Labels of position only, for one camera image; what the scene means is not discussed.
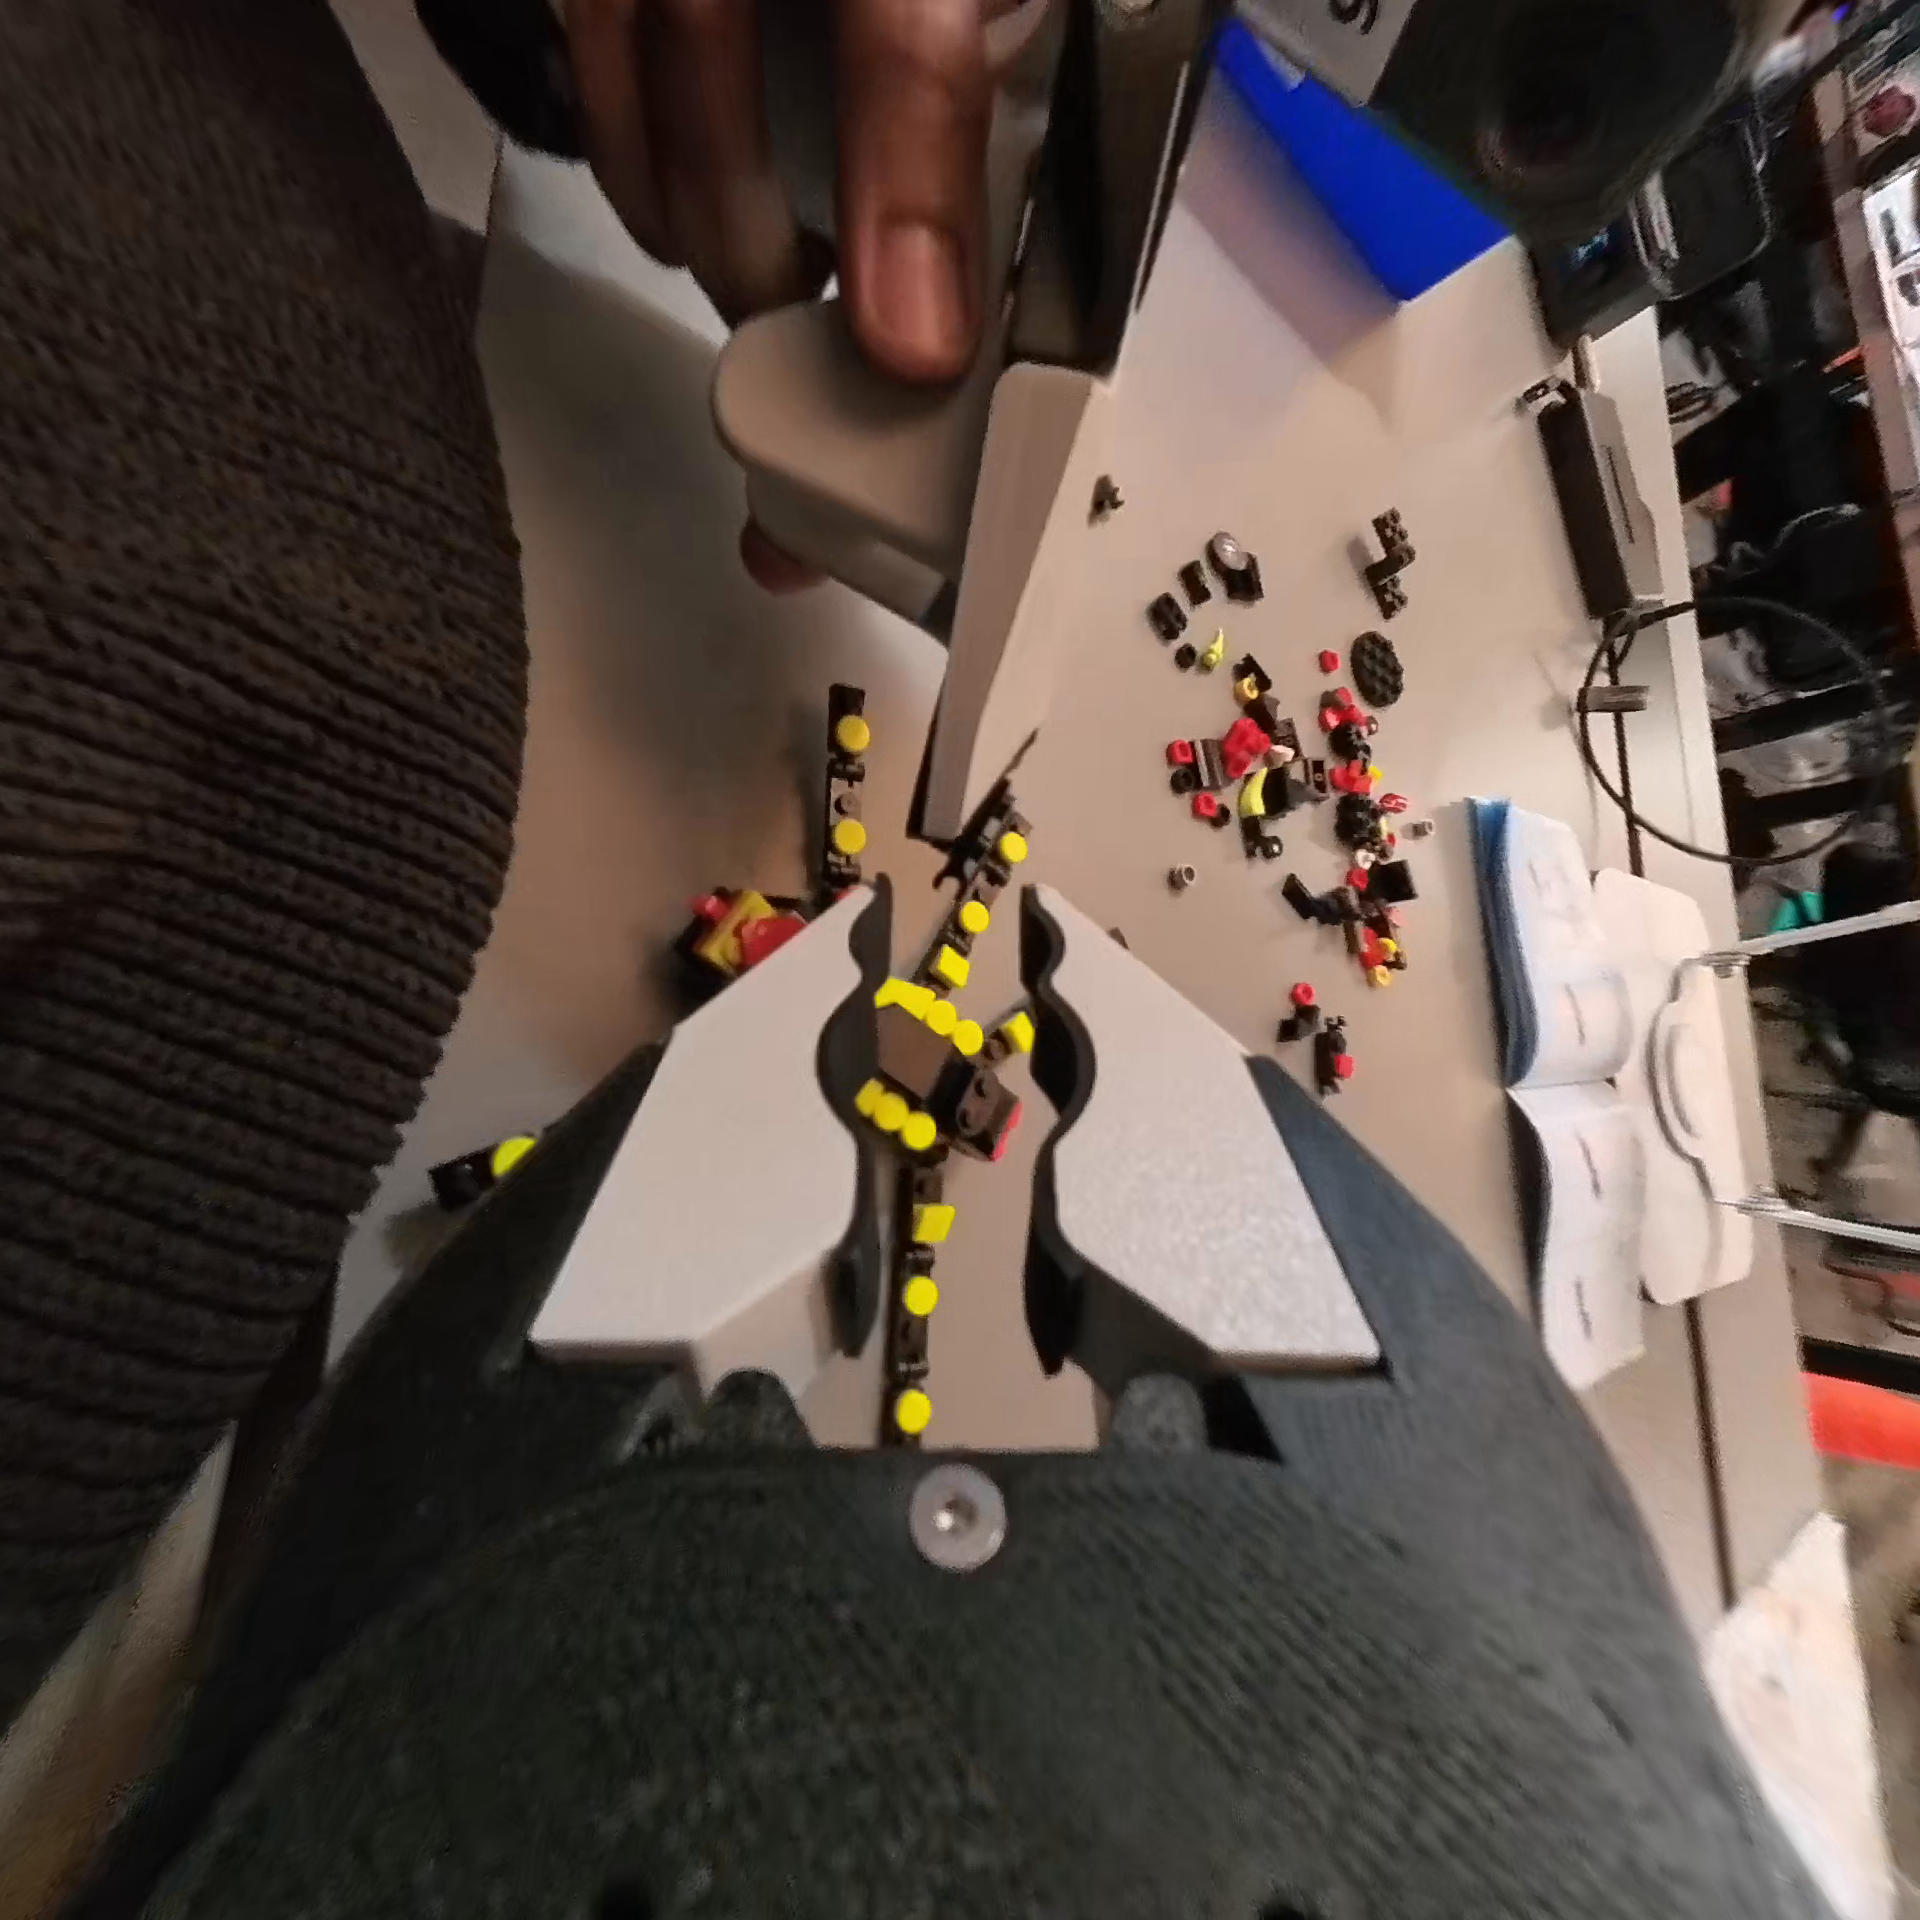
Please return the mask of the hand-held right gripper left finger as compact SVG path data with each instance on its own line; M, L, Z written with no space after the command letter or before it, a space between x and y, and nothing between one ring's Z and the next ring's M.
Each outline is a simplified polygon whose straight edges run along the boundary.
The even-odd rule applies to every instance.
M803 1408L881 1307L877 1074L894 889L851 888L660 1047L531 1344L650 1363L700 1400L764 1377Z

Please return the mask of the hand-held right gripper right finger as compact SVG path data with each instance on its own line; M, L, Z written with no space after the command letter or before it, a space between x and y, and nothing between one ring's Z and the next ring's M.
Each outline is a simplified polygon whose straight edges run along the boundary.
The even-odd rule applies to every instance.
M1025 1315L1043 1371L1077 1371L1095 1437L1172 1384L1385 1381L1381 1336L1311 1201L1268 1064L1059 888L1025 889L1038 1149Z

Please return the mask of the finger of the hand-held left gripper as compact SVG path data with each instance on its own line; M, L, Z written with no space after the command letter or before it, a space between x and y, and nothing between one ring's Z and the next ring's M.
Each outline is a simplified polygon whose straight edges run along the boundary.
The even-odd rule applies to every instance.
M943 685L910 833L954 842L1041 733L1090 576L1113 384L1013 365L991 393Z

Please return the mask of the black yellow lego spider model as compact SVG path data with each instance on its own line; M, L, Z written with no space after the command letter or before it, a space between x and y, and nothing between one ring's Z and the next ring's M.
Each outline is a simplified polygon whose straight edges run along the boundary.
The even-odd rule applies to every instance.
M860 859L869 845L861 786L870 744L867 693L831 683L821 882L812 899L721 888L695 901L677 955L705 997L761 976L774 953L861 880ZM919 1449L930 1424L927 1324L939 1303L932 1261L954 1223L943 1163L951 1155L997 1162L1020 1122L1020 1100L1004 1087L998 1066L1034 1049L1034 1018L1018 1008L985 1028L957 1012L954 995L966 986L977 938L1027 858L1025 833L1025 817L1004 789L995 789L985 827L963 842L943 872L957 893L939 938L911 976L886 976L873 997L877 1066L854 1090L854 1116L897 1156L903 1211L882 1296L881 1445L886 1449Z

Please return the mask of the pile of loose lego pieces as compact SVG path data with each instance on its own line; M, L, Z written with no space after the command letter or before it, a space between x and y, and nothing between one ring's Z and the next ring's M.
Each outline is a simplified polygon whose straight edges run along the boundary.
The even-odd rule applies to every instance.
M1230 532L1211 536L1204 555L1180 567L1178 588L1145 608L1147 628L1170 649L1180 672L1225 672L1233 691L1228 727L1174 736L1165 746L1167 792L1198 823L1235 831L1254 863L1282 863L1284 821L1294 812L1327 809L1327 833L1346 865L1322 889L1297 872L1282 876L1282 901L1300 923L1340 935L1361 980L1382 993L1407 972L1404 919L1420 899L1407 849L1431 831L1407 817L1398 792L1385 789L1375 759L1381 714L1406 691L1402 652L1378 628L1362 631L1341 652L1322 652L1311 731L1303 731L1254 656L1228 658L1225 631L1207 645L1189 636L1190 615L1217 597L1236 608L1263 599L1257 555Z

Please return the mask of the lego instruction booklet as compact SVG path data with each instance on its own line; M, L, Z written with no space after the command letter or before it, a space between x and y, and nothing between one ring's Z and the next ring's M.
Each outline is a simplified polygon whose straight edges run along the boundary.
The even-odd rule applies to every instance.
M1635 1018L1578 834L1510 801L1465 809L1532 1322L1588 1393L1644 1353L1647 1163L1617 1087Z

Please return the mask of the person's left hand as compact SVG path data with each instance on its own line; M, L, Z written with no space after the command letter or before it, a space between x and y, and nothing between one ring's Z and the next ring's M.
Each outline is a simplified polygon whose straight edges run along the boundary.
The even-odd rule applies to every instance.
M989 19L971 3L564 3L582 149L653 263L735 328L836 279L867 362L911 387L970 373L982 312ZM773 56L819 53L831 248L804 237L774 151Z

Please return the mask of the blue plastic bin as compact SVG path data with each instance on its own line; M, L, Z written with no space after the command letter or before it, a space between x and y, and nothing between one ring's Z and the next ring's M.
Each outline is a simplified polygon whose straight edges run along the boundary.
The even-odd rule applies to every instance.
M1394 304L1411 304L1508 240L1508 228L1398 135L1235 21L1217 72Z

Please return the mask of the white stand base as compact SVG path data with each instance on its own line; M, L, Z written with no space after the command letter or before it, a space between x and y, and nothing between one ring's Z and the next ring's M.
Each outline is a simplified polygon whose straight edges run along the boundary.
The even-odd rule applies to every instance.
M1711 938L1690 897L1645 879L1597 872L1591 888L1629 1008L1617 1089L1645 1160L1642 1292L1652 1306L1682 1306L1747 1280L1753 1265Z

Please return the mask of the black power adapter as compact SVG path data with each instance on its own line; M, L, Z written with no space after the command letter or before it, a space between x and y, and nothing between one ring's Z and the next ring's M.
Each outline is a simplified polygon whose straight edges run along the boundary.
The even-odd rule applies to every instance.
M1617 403L1569 378L1545 383L1526 401L1588 618L1606 627L1657 608L1657 528Z

